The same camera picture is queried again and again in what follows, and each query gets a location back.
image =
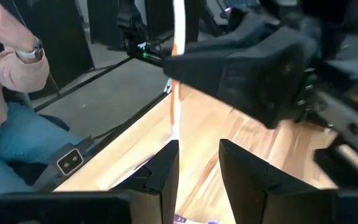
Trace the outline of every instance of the hand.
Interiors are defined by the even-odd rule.
[[[35,37],[0,4],[0,43],[23,52],[32,52]]]

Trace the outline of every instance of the light wood surface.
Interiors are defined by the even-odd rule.
[[[332,140],[315,128],[290,121],[276,130],[214,98],[187,86],[182,90],[182,163],[177,214],[197,222],[235,223],[221,178],[218,146],[221,138],[265,159],[285,172],[319,188],[333,183],[312,161],[313,150]],[[103,149],[57,191],[108,190],[114,183],[157,153],[170,137],[170,97]]]

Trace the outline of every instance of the wristwatch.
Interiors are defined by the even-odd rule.
[[[21,50],[15,50],[17,56],[23,59],[35,59],[37,58],[42,50],[42,42],[40,39],[35,37],[34,50],[31,53],[23,52]]]

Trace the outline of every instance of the sleeve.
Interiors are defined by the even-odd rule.
[[[42,58],[35,63],[24,63],[12,48],[0,53],[0,84],[10,90],[30,93],[44,88],[49,75],[49,64]]]

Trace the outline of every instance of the black chair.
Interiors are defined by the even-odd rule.
[[[28,102],[25,102],[22,93],[14,92],[8,90],[7,88],[3,88],[2,92],[6,102],[15,102],[15,103],[20,103],[21,105],[24,106],[29,106]],[[70,130],[70,127],[60,118],[50,115],[43,115],[43,114],[40,114],[40,116],[49,120],[51,123],[56,124],[58,127],[64,129],[65,131]],[[17,175],[19,175],[24,179],[27,185],[33,185],[35,181],[38,179],[38,177],[41,175],[41,173],[47,167],[46,164],[40,164],[40,163],[29,164],[19,161],[9,161],[8,165],[12,167],[12,169],[15,171]]]

